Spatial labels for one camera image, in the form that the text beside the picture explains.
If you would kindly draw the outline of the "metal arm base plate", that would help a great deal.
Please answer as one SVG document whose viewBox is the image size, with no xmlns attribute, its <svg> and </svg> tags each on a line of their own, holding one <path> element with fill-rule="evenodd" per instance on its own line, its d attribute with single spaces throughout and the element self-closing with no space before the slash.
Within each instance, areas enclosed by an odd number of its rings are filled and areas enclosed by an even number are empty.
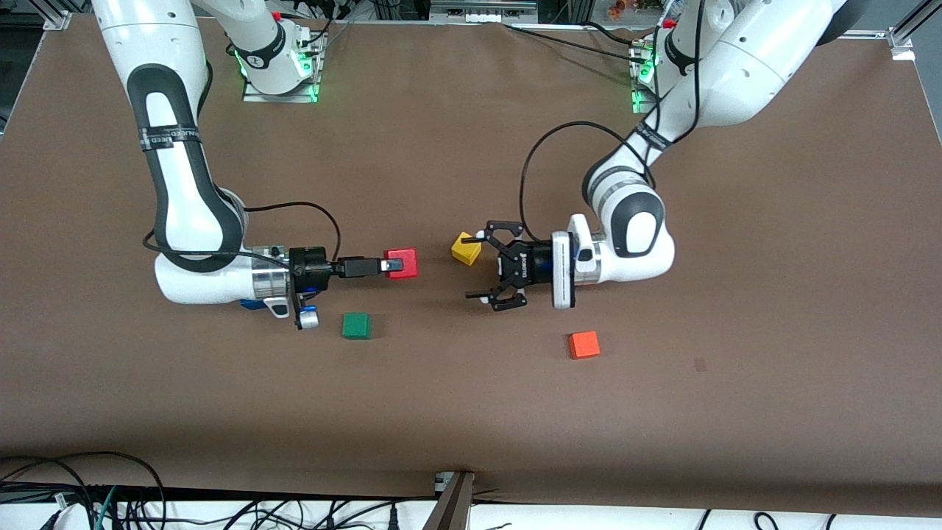
<svg viewBox="0 0 942 530">
<path fill-rule="evenodd" d="M 649 35 L 633 40 L 629 57 L 640 60 L 640 63 L 633 63 L 630 68 L 633 112 L 645 114 L 655 107 L 660 98 L 656 73 L 659 64 L 656 38 Z"/>
<path fill-rule="evenodd" d="M 272 74 L 262 74 L 265 88 L 285 88 L 280 93 L 265 93 L 257 87 L 258 74 L 250 74 L 244 63 L 240 63 L 240 74 L 244 80 L 242 100 L 245 102 L 309 104 L 319 101 L 321 78 L 325 63 L 327 34 L 320 32 L 310 36 L 306 28 L 302 40 L 290 52 L 276 59 Z"/>
</svg>

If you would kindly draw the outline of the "dark metal strut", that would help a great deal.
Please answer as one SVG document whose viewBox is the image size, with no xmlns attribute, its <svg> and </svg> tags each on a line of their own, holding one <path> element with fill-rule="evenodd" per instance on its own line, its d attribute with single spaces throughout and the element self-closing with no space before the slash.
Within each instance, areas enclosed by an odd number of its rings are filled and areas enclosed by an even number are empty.
<svg viewBox="0 0 942 530">
<path fill-rule="evenodd" d="M 440 495 L 422 530 L 468 530 L 475 474 L 454 472 L 448 488 Z"/>
</svg>

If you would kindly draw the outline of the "yellow wooden block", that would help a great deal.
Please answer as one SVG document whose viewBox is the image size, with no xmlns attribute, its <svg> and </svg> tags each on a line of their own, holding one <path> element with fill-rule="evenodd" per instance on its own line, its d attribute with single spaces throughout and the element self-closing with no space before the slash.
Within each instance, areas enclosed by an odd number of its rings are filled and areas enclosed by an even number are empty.
<svg viewBox="0 0 942 530">
<path fill-rule="evenodd" d="M 451 245 L 452 258 L 471 267 L 478 259 L 484 246 L 475 237 L 467 232 L 461 232 Z"/>
</svg>

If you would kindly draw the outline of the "red wooden block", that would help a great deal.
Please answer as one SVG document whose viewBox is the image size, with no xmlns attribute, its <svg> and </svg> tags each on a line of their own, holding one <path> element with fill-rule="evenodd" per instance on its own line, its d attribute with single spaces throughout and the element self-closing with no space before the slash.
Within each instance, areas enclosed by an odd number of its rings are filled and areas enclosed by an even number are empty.
<svg viewBox="0 0 942 530">
<path fill-rule="evenodd" d="M 418 275 L 417 251 L 414 247 L 389 249 L 383 253 L 384 274 L 389 279 L 408 279 Z"/>
</svg>

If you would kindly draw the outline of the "grey power strip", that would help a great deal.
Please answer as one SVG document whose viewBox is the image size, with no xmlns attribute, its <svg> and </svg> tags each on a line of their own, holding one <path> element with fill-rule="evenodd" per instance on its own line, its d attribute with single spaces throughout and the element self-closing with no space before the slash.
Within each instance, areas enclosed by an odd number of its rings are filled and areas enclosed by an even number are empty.
<svg viewBox="0 0 942 530">
<path fill-rule="evenodd" d="M 538 24 L 536 0 L 430 0 L 428 20 L 438 23 Z"/>
</svg>

